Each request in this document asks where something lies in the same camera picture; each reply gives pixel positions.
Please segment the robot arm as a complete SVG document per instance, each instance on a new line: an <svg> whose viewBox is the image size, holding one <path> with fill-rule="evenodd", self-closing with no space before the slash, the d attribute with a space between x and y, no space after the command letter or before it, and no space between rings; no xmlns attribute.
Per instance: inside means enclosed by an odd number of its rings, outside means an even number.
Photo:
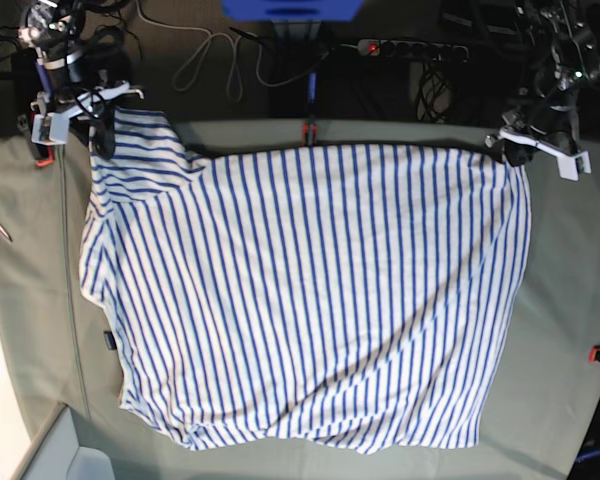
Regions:
<svg viewBox="0 0 600 480"><path fill-rule="evenodd" d="M90 148L111 159L114 109L123 96L144 96L130 82L127 1L34 1L26 7L19 41L35 54L41 90L31 102L30 141L55 149L73 128L90 132Z"/></svg>
<svg viewBox="0 0 600 480"><path fill-rule="evenodd" d="M580 1L516 1L523 49L522 78L503 125L485 138L512 166L537 152L556 160L561 178L590 174L589 152L580 145L578 96L600 89L600 53Z"/></svg>

